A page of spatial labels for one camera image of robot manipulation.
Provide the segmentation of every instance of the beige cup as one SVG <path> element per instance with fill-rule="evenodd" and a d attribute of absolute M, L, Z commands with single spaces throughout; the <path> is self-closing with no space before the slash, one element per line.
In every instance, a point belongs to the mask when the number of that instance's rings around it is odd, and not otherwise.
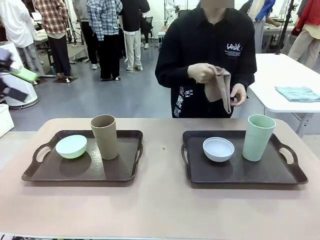
<path fill-rule="evenodd" d="M 91 120 L 91 129 L 104 160 L 111 160 L 118 156 L 118 140 L 116 119 L 111 115 L 96 116 Z"/>

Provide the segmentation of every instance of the white shoe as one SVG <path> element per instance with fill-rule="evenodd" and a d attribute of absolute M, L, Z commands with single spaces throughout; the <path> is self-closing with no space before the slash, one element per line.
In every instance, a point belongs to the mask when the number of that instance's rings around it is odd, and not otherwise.
<path fill-rule="evenodd" d="M 100 68 L 100 64 L 92 64 L 92 70 L 97 70 L 98 68 Z"/>
<path fill-rule="evenodd" d="M 138 70 L 138 71 L 142 71 L 142 70 L 143 70 L 143 67 L 142 67 L 142 66 L 135 66 L 134 69 L 135 69 L 135 70 Z"/>

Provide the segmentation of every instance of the brown cloth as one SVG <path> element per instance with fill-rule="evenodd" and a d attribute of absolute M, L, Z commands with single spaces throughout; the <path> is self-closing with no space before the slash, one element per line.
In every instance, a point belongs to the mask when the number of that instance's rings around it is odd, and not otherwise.
<path fill-rule="evenodd" d="M 231 73 L 218 66 L 215 66 L 213 70 L 215 73 L 214 78 L 204 85 L 205 96 L 210 103 L 222 99 L 225 111 L 230 114 Z"/>

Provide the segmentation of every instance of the bowl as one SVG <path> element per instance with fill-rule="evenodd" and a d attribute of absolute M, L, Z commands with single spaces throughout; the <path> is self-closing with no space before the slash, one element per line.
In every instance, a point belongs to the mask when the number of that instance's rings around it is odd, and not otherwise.
<path fill-rule="evenodd" d="M 85 153 L 88 140 L 82 135 L 71 135 L 61 139 L 55 146 L 57 153 L 65 159 L 75 159 Z"/>
<path fill-rule="evenodd" d="M 211 161 L 222 163 L 232 157 L 235 146 L 222 137 L 210 137 L 203 142 L 203 151 Z"/>

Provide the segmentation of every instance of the light green bowl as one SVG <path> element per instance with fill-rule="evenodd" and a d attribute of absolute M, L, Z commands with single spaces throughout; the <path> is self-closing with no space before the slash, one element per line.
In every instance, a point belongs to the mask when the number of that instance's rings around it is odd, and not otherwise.
<path fill-rule="evenodd" d="M 57 153 L 65 159 L 75 159 L 85 153 L 87 138 L 82 135 L 72 135 L 61 139 L 55 146 Z"/>

